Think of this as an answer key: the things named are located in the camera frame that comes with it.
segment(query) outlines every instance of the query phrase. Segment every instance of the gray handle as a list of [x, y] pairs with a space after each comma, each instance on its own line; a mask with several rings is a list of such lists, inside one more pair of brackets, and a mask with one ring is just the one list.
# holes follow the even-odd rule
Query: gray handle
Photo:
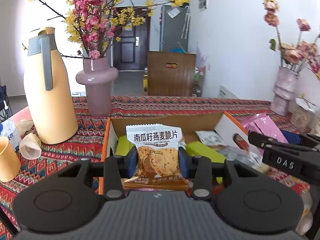
[[39, 43], [41, 46], [44, 86], [45, 90], [50, 91], [53, 89], [50, 39], [49, 37], [42, 37]]

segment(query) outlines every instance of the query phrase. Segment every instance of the pink glass vase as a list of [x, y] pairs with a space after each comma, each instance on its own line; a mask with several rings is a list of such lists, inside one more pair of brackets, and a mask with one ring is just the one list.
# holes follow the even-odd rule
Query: pink glass vase
[[111, 82], [118, 77], [118, 70], [109, 67], [108, 58], [84, 59], [83, 69], [76, 81], [85, 85], [88, 110], [91, 116], [101, 117], [111, 111]]
[[289, 102], [294, 98], [294, 90], [298, 82], [299, 74], [288, 68], [279, 67], [277, 80], [273, 92], [275, 96], [270, 109], [282, 116], [289, 112]]

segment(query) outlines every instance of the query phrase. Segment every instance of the folding chair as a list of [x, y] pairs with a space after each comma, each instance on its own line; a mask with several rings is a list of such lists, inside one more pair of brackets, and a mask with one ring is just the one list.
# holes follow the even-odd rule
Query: folding chair
[[12, 110], [7, 96], [7, 87], [0, 86], [0, 122], [12, 116]]

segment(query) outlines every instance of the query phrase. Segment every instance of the refrigerator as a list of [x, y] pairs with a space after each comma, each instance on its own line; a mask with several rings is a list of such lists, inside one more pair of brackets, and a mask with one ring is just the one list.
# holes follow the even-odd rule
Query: refrigerator
[[161, 8], [160, 51], [188, 52], [189, 6]]

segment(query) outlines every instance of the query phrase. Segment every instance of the purple foil bag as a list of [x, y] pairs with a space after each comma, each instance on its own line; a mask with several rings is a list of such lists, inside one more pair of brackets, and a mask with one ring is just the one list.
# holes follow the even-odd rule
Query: purple foil bag
[[288, 143], [282, 132], [266, 113], [255, 114], [253, 117], [243, 120], [241, 125], [246, 128], [247, 131], [255, 131], [272, 137], [278, 140], [278, 142]]

